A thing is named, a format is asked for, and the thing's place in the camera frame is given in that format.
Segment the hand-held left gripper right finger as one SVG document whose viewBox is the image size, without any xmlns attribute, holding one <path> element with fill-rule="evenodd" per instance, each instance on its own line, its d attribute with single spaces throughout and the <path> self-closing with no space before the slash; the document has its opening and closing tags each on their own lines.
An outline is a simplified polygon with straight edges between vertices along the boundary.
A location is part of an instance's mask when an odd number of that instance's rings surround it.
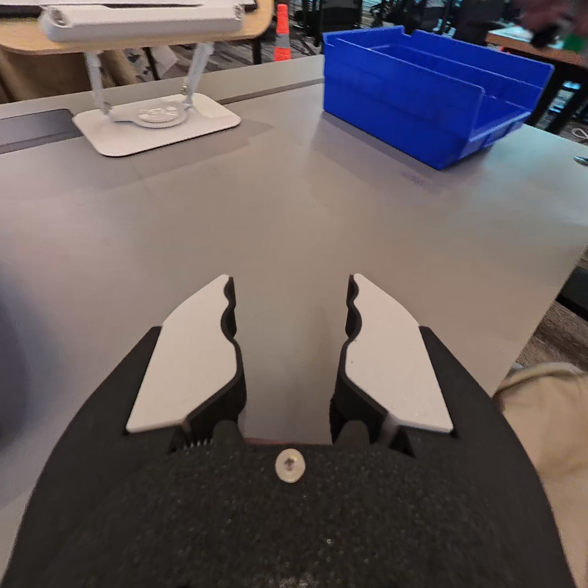
<svg viewBox="0 0 588 588">
<path fill-rule="evenodd" d="M 349 276 L 345 335 L 330 400 L 330 435 L 358 422 L 367 444 L 409 445 L 409 433 L 452 440 L 454 424 L 421 327 L 393 296 Z"/>
</svg>

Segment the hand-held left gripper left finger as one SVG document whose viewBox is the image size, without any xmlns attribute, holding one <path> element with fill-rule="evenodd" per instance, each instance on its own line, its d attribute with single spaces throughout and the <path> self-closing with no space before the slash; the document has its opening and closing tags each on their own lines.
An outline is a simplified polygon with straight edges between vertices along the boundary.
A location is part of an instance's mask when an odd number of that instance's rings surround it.
<svg viewBox="0 0 588 588">
<path fill-rule="evenodd" d="M 201 443 L 212 438 L 219 422 L 238 423 L 247 392 L 235 308 L 233 278 L 220 275 L 164 320 L 128 433 L 179 427 Z"/>
</svg>

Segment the blue plastic bin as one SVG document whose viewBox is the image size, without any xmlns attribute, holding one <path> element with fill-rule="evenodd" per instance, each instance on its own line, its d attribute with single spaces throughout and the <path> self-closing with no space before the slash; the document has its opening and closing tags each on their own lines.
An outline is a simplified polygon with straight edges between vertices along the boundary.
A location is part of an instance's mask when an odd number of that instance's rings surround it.
<svg viewBox="0 0 588 588">
<path fill-rule="evenodd" d="M 323 36 L 323 108 L 438 171 L 533 113 L 554 66 L 402 26 Z"/>
</svg>

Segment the person's right hand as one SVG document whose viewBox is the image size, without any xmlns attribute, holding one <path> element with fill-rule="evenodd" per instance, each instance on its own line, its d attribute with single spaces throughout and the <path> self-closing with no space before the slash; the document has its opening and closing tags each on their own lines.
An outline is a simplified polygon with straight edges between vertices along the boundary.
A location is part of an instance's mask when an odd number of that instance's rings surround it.
<svg viewBox="0 0 588 588">
<path fill-rule="evenodd" d="M 578 35 L 587 34 L 587 1 L 516 1 L 523 26 L 534 32 L 569 17 Z"/>
</svg>

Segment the long wooden desk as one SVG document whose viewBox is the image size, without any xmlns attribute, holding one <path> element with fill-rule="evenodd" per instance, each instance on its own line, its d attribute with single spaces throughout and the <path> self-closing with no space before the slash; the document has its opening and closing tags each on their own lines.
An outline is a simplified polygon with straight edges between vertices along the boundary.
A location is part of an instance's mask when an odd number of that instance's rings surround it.
<svg viewBox="0 0 588 588">
<path fill-rule="evenodd" d="M 488 32 L 485 42 L 489 45 L 510 49 L 536 58 L 545 58 L 570 65 L 587 66 L 587 54 L 564 49 L 564 42 L 559 38 L 556 38 L 554 42 L 543 48 L 533 46 L 531 39 L 531 32 L 521 26 L 511 26 Z"/>
</svg>

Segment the person's black chair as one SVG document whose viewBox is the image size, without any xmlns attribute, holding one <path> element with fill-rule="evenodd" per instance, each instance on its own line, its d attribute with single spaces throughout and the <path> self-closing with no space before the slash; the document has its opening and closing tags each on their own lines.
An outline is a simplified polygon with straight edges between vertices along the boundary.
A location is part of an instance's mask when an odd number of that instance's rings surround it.
<svg viewBox="0 0 588 588">
<path fill-rule="evenodd" d="M 572 271 L 556 302 L 587 322 L 587 269 L 578 266 Z"/>
</svg>

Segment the white folding stand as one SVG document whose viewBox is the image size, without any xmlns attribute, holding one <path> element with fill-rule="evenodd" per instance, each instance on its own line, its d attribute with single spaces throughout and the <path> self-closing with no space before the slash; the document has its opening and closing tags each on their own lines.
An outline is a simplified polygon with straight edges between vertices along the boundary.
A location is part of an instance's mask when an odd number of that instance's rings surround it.
<svg viewBox="0 0 588 588">
<path fill-rule="evenodd" d="M 197 4 L 48 5 L 40 27 L 54 42 L 106 42 L 153 33 L 166 35 L 226 34 L 241 29 L 242 4 L 204 1 Z M 119 158 L 213 134 L 239 125 L 240 117 L 196 92 L 213 54 L 212 43 L 199 43 L 181 94 L 112 106 L 104 98 L 99 53 L 85 52 L 96 109 L 73 117 L 75 126 L 103 156 Z"/>
</svg>

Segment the orange traffic cone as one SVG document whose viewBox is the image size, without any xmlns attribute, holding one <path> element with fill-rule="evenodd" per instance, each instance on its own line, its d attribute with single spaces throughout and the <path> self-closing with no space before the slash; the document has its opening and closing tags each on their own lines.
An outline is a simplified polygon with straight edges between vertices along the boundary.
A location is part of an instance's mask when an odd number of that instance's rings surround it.
<svg viewBox="0 0 588 588">
<path fill-rule="evenodd" d="M 287 4 L 277 4 L 274 62 L 291 60 L 289 10 Z"/>
</svg>

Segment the brown fabric cover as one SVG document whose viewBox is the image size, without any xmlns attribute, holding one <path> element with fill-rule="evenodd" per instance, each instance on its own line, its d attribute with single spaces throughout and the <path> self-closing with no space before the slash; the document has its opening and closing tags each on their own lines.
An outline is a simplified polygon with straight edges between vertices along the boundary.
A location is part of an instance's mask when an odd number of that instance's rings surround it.
<svg viewBox="0 0 588 588">
<path fill-rule="evenodd" d="M 121 50 L 100 55 L 105 88 L 138 82 Z M 1 49 L 1 104 L 91 90 L 84 54 L 25 55 Z"/>
</svg>

